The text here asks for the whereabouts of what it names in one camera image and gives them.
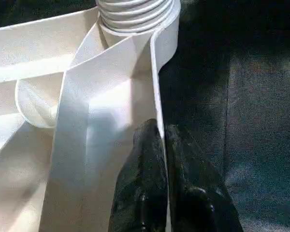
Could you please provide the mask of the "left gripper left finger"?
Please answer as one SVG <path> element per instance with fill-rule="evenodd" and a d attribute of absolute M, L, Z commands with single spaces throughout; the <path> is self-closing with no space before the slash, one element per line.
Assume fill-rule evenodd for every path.
<path fill-rule="evenodd" d="M 156 119 L 140 125 L 121 168 L 110 215 L 112 232 L 163 232 L 168 183 L 163 143 Z"/>

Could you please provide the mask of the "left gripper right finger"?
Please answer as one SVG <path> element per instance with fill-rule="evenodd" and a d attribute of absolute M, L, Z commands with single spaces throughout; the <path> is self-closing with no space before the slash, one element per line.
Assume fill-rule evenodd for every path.
<path fill-rule="evenodd" d="M 165 127 L 170 211 L 174 232 L 238 232 L 237 210 L 220 174 L 180 135 Z"/>

